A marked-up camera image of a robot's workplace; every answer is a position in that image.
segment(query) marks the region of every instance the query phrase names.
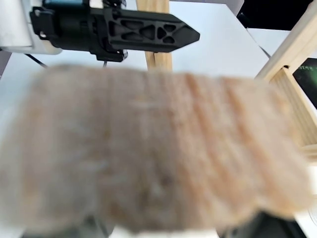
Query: wooden beam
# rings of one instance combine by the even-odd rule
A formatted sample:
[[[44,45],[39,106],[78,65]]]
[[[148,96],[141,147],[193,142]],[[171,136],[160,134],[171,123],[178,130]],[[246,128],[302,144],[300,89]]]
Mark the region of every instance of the wooden beam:
[[[292,117],[301,136],[300,146],[317,144],[317,118],[291,72],[282,68],[270,81],[284,92],[292,106]]]
[[[317,48],[317,1],[312,2],[256,79],[270,81],[284,66],[291,73]]]
[[[169,0],[136,0],[140,11],[169,13]],[[161,67],[172,71],[171,53],[145,52],[148,69]]]

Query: dark background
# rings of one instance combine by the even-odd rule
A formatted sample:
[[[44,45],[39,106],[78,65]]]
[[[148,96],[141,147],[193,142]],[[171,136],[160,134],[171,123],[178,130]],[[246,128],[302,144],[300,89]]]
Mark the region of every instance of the dark background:
[[[312,0],[245,0],[238,19],[246,28],[291,30]]]

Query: cable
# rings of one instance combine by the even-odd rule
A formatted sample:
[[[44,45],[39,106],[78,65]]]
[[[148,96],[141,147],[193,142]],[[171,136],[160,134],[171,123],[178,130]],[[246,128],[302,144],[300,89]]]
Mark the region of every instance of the cable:
[[[47,65],[42,63],[41,61],[39,61],[37,58],[35,58],[33,55],[30,54],[25,54],[27,57],[29,57],[31,60],[35,61],[36,63],[38,63],[40,66],[46,68]]]

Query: white table surface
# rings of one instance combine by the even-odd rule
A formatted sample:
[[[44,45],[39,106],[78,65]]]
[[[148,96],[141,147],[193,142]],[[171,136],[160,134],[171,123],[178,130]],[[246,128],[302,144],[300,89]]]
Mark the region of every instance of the white table surface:
[[[134,0],[127,0],[127,9],[136,9]],[[207,75],[235,75],[253,78],[267,62],[252,37],[223,4],[171,2],[170,12],[184,20],[201,34],[199,42],[172,53],[173,71],[189,71]],[[56,56],[36,55],[43,63],[51,66],[61,63],[79,63],[101,67],[103,62],[87,52],[63,51]],[[146,70],[144,52],[129,51],[129,57],[122,63],[109,62],[109,67],[132,67]],[[12,54],[0,81],[0,111],[14,105],[26,91],[30,77],[41,67],[22,54]],[[0,117],[4,129],[6,117]],[[124,237],[117,229],[114,238]],[[160,235],[159,237],[208,237],[218,238],[215,231],[183,235]],[[1,238],[17,238],[12,234],[1,233]]]
[[[282,44],[285,38],[288,36],[289,31],[280,30],[265,30],[265,29],[248,29],[253,39],[261,46],[268,54],[273,55],[277,48]],[[317,58],[317,51],[314,52],[311,58]],[[317,194],[317,166],[310,167],[312,186],[314,194]],[[304,211],[295,215],[295,219],[307,238],[317,237],[317,225],[315,225],[308,213]]]

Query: wooden frame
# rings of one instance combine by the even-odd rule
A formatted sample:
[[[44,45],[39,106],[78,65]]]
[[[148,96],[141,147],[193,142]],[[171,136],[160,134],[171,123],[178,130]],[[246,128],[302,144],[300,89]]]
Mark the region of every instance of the wooden frame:
[[[293,110],[293,121],[301,136],[300,145],[311,163],[317,164],[317,118],[293,73],[317,48],[317,0],[256,76],[283,91]]]

